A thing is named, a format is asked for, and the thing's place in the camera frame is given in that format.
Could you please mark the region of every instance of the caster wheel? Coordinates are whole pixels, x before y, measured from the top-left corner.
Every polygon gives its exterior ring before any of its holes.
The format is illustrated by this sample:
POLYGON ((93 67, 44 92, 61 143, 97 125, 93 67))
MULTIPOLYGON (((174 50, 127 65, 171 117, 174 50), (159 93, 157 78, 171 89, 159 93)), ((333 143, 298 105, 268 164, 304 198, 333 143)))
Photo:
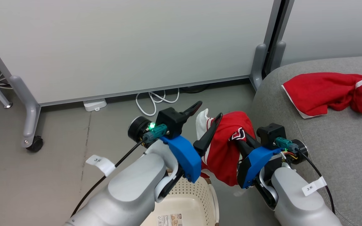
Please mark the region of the caster wheel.
POLYGON ((43 147, 43 144, 43 139, 40 136, 34 136, 33 143, 26 149, 32 153, 36 153, 43 147))

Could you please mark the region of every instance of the white plastic basket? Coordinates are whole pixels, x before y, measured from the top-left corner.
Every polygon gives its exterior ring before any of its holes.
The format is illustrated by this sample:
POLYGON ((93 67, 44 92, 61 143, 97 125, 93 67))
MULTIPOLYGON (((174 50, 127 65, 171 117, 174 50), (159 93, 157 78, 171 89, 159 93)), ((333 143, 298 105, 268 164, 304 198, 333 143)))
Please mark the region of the white plastic basket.
POLYGON ((167 197, 156 203, 155 210, 141 226, 215 226, 218 222, 216 192, 210 180, 199 177, 195 183, 181 178, 167 197))

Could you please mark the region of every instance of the cable label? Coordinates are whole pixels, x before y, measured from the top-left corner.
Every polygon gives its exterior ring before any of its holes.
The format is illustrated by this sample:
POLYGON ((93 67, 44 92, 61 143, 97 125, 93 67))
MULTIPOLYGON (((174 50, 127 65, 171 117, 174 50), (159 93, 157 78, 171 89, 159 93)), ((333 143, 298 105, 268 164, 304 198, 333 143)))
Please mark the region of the cable label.
POLYGON ((115 170, 115 164, 105 157, 100 157, 97 155, 92 155, 88 160, 86 160, 87 164, 97 166, 105 176, 110 175, 115 170))
POLYGON ((316 190, 325 187, 326 185, 327 184, 325 179, 323 178, 323 176, 321 176, 318 180, 304 186, 302 190, 305 196, 309 196, 310 194, 314 193, 316 190))

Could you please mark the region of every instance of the white fabric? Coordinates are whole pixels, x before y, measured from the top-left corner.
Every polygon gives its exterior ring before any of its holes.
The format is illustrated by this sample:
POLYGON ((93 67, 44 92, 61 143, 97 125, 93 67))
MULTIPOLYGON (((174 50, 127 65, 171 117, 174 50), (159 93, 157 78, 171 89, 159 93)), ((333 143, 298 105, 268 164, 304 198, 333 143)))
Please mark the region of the white fabric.
MULTIPOLYGON (((198 116, 196 117, 196 136, 197 139, 201 139, 201 137, 205 134, 205 132, 207 131, 207 129, 210 128, 211 126, 211 122, 213 120, 213 118, 209 118, 207 116, 207 114, 209 113, 209 109, 205 109, 203 111, 201 111, 198 116)), ((207 151, 205 153, 204 156, 202 156, 202 162, 207 165, 207 157, 209 156, 209 151, 210 151, 210 145, 207 148, 207 151)))

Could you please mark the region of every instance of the gray couch cushion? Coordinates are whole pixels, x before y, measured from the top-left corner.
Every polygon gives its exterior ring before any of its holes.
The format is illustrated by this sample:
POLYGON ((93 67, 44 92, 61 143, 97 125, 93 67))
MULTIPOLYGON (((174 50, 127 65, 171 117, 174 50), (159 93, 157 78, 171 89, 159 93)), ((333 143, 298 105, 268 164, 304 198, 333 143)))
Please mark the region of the gray couch cushion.
MULTIPOLYGON (((362 74, 362 57, 314 60, 276 69, 261 84, 248 115, 255 130, 274 122, 286 128, 287 138, 302 140, 328 183, 342 224, 362 225, 362 115, 350 108, 328 109, 327 115, 305 120, 281 88, 296 75, 314 72, 362 74)), ((296 169, 308 182, 318 178, 306 162, 296 169)), ((319 193, 330 206, 325 189, 319 193)))

